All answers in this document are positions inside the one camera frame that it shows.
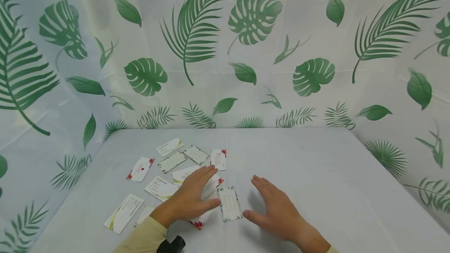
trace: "left hand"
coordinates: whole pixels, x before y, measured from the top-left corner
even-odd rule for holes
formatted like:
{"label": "left hand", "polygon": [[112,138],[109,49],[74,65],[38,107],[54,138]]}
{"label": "left hand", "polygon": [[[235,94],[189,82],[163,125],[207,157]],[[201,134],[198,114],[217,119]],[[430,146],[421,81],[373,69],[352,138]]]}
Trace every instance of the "left hand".
{"label": "left hand", "polygon": [[194,171],[184,180],[178,191],[158,206],[150,217],[169,228],[177,220],[191,220],[216,208],[220,205],[220,199],[205,201],[201,199],[203,187],[216,173],[214,165]]}

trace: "white table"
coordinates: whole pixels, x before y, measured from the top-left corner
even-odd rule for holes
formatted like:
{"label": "white table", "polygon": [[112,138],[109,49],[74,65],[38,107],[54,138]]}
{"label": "white table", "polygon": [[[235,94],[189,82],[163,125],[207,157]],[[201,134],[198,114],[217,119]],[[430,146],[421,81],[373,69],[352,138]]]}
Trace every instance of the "white table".
{"label": "white table", "polygon": [[[264,176],[284,190],[303,217],[342,253],[448,253],[450,236],[346,129],[122,130],[104,143],[85,174],[33,246],[31,253],[110,253],[132,230],[145,205],[160,201],[144,191],[156,176],[171,181],[156,148],[178,137],[210,152],[227,149],[223,187],[235,186],[243,209],[264,211],[251,184]],[[156,158],[143,182],[125,177],[140,156]],[[192,166],[185,161],[174,169]],[[125,197],[145,202],[120,235],[103,223]],[[184,252],[299,252],[242,219],[222,222],[213,211],[202,231],[178,221]]]}

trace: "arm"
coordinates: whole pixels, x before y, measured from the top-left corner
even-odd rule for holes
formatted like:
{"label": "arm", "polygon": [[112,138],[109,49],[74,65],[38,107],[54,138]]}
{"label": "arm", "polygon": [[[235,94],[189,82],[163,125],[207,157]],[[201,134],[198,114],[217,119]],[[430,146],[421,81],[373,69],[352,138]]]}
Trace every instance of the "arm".
{"label": "arm", "polygon": [[303,217],[289,197],[264,178],[254,176],[252,184],[266,202],[266,215],[246,210],[243,216],[283,241],[291,241],[303,253],[338,253]]}
{"label": "arm", "polygon": [[216,173],[217,169],[211,165],[188,176],[178,191],[155,208],[150,217],[137,226],[113,253],[156,253],[172,223],[197,218],[219,206],[219,199],[200,199],[203,187]]}

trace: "hand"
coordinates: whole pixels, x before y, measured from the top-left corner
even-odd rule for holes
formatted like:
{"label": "hand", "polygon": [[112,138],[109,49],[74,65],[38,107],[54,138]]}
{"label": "hand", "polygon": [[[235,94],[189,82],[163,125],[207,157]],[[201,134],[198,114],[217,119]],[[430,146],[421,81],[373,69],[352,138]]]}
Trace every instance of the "hand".
{"label": "hand", "polygon": [[216,173],[214,165],[194,171],[184,179],[178,191],[158,206],[150,217],[169,228],[177,220],[191,220],[216,208],[220,205],[220,199],[201,200],[203,187]]}
{"label": "hand", "polygon": [[282,241],[291,241],[303,253],[326,253],[330,244],[303,219],[289,197],[272,183],[256,175],[252,184],[266,203],[266,215],[246,210],[243,216]]}

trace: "backdrop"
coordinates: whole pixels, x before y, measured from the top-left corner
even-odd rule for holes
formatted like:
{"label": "backdrop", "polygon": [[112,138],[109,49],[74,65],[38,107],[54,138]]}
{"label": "backdrop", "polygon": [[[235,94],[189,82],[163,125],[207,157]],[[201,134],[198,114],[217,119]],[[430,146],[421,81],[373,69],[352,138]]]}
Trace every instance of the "backdrop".
{"label": "backdrop", "polygon": [[130,128],[344,127],[450,230],[449,56],[450,0],[0,0],[0,251]]}

